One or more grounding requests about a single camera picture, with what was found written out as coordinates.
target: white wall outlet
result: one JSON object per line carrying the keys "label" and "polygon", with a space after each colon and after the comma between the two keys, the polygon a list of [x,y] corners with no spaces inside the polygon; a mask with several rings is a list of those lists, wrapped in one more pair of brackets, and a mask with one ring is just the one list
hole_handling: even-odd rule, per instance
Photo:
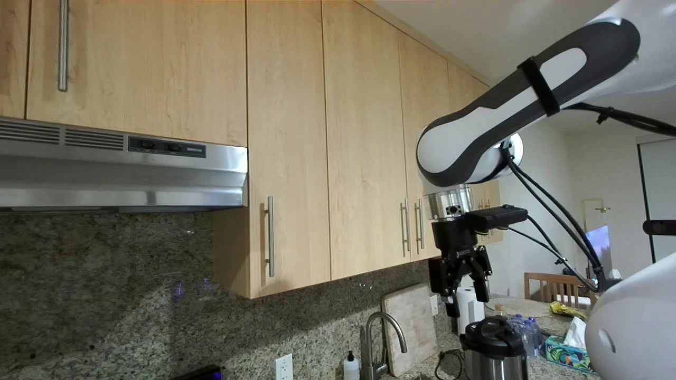
{"label": "white wall outlet", "polygon": [[431,316],[439,314],[439,295],[436,293],[429,295],[429,308],[431,308]]}
{"label": "white wall outlet", "polygon": [[275,380],[294,380],[294,357],[283,355],[275,359]]}

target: metal handle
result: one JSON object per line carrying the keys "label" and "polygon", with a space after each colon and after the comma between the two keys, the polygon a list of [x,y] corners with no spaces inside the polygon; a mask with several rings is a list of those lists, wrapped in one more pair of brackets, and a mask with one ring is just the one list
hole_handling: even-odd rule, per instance
{"label": "metal handle", "polygon": [[414,204],[414,217],[416,217],[416,246],[419,246],[419,252],[421,252],[425,248],[421,201]]}
{"label": "metal handle", "polygon": [[60,68],[57,89],[68,93],[69,0],[60,0]]}
{"label": "metal handle", "polygon": [[275,209],[272,209],[272,197],[266,201],[266,220],[268,220],[268,276],[275,276]]}
{"label": "metal handle", "polygon": [[402,248],[404,256],[411,250],[411,227],[408,227],[408,207],[399,202],[399,213],[402,213]]}

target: wire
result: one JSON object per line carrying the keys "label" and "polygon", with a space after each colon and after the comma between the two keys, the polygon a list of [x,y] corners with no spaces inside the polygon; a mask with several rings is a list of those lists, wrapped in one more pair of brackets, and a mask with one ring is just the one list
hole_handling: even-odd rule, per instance
{"label": "wire", "polygon": [[[591,270],[599,276],[599,282],[605,284],[607,282],[607,275],[603,270],[601,259],[594,252],[594,246],[590,242],[590,238],[586,237],[583,227],[575,222],[575,217],[566,211],[564,204],[561,204],[539,182],[534,182],[527,171],[523,171],[515,163],[514,155],[510,151],[510,144],[501,145],[501,153],[506,157],[506,163],[510,164],[512,172],[523,182],[523,186],[552,213],[552,217],[568,231],[568,237],[576,242],[576,246],[587,256],[587,259],[591,262]],[[571,229],[571,226],[534,192],[534,187],[530,183],[541,189],[564,214],[566,220],[573,223],[575,231]]]}
{"label": "wire", "polygon": [[508,163],[512,171],[515,171],[515,175],[519,176],[519,182],[525,183],[525,179],[528,179],[533,186],[537,186],[537,189],[541,189],[564,214],[566,220],[573,223],[575,231],[571,229],[568,223],[564,223],[558,213],[552,211],[552,207],[547,207],[534,192],[533,187],[530,194],[566,227],[566,231],[571,235],[571,238],[575,238],[575,242],[583,248],[583,252],[587,256],[587,259],[591,262],[591,270],[599,276],[599,282],[607,282],[607,275],[603,270],[601,259],[594,252],[594,246],[590,242],[590,238],[586,237],[583,227],[576,223],[576,220],[568,213],[568,209],[564,204],[561,204],[541,183],[537,183],[527,171],[523,171],[514,160]]}
{"label": "wire", "polygon": [[452,357],[459,359],[459,374],[449,374],[449,376],[459,377],[459,380],[460,380],[460,377],[468,377],[464,357],[462,357],[462,351],[460,351],[460,347],[439,353],[439,361],[438,361],[438,366],[436,366],[436,377],[442,380],[439,370],[442,370],[442,363],[444,363],[444,359],[447,359],[449,355],[452,355]]}
{"label": "wire", "polygon": [[514,171],[514,175],[523,182],[523,186],[554,214],[554,220],[568,231],[568,237],[576,242],[576,246],[587,252],[587,246],[576,238],[571,226],[530,187],[530,183],[523,176],[523,172]]}
{"label": "wire", "polygon": [[554,240],[549,238],[549,235],[545,231],[545,227],[544,227],[537,220],[533,220],[533,214],[528,214],[528,222],[544,235],[544,238],[549,242],[549,246],[552,246],[554,250],[561,250],[561,248],[554,245]]}
{"label": "wire", "polygon": [[523,231],[523,229],[515,229],[515,227],[508,227],[508,229],[512,229],[512,231],[515,231],[515,235],[519,235],[519,237],[525,237],[525,238],[541,245],[541,246],[547,248],[554,257],[558,257],[558,259],[566,265],[566,270],[571,270],[573,276],[576,276],[586,287],[590,287],[590,288],[595,287],[591,281],[587,281],[586,276],[581,276],[581,275],[568,264],[568,259],[566,259],[561,250],[547,246],[544,240],[539,240],[539,238],[534,238],[534,237],[530,237],[530,235],[527,235],[527,231]]}
{"label": "wire", "polygon": [[641,116],[641,113],[631,113],[631,112],[623,112],[623,109],[616,109],[616,107],[601,107],[594,104],[573,104],[566,109],[581,109],[581,112],[595,112],[599,117],[595,122],[605,122],[609,117],[626,122],[635,128],[642,128],[642,131],[651,131],[651,133],[659,133],[659,135],[676,135],[676,126],[648,117],[648,116]]}

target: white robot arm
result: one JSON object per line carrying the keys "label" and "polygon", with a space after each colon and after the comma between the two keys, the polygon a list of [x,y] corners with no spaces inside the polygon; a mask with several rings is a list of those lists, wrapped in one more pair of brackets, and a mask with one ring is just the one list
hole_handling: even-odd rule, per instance
{"label": "white robot arm", "polygon": [[[527,58],[468,107],[426,126],[419,140],[419,169],[436,214],[436,242],[442,248],[439,267],[431,270],[451,304],[462,275],[472,275],[477,297],[488,300],[483,281],[490,264],[487,250],[476,246],[477,214],[472,211],[464,183],[497,176],[508,166],[506,144],[519,160],[525,148],[515,133],[561,109],[595,109],[587,104],[623,95],[656,99],[676,90],[674,38],[676,0],[621,0]],[[487,220],[497,220],[490,226],[508,226],[525,220],[525,213],[490,211],[488,217],[480,214],[481,227]],[[605,377],[676,374],[676,361],[670,359],[676,351],[674,288],[676,256],[601,297],[590,316],[587,347]]]}

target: cabinet door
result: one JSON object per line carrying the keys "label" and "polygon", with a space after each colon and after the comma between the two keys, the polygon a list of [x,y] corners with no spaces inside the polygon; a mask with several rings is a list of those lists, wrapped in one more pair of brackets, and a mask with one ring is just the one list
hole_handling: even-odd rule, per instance
{"label": "cabinet door", "polygon": [[408,204],[412,209],[412,257],[426,259],[439,256],[439,250],[434,240],[429,202],[419,175],[416,145],[426,124],[452,112],[449,106],[451,89],[447,77],[447,58],[406,33],[399,33],[399,57]]}
{"label": "cabinet door", "polygon": [[245,0],[60,3],[31,3],[28,117],[245,145]]}
{"label": "cabinet door", "polygon": [[[477,77],[470,76],[464,70],[457,68],[454,64],[449,64],[449,80],[451,80],[451,107],[460,109],[474,99],[477,99],[487,85]],[[488,209],[501,204],[501,186],[498,182],[487,182],[470,186],[470,198],[476,209]],[[504,231],[493,229],[483,237],[480,237],[481,245],[497,242],[504,238]]]}
{"label": "cabinet door", "polygon": [[[249,256],[254,293],[330,281],[321,0],[249,0]],[[272,201],[272,213],[261,209]]]}
{"label": "cabinet door", "polygon": [[408,262],[397,30],[352,0],[325,0],[332,276]]}
{"label": "cabinet door", "polygon": [[28,0],[0,1],[0,116],[24,117]]}

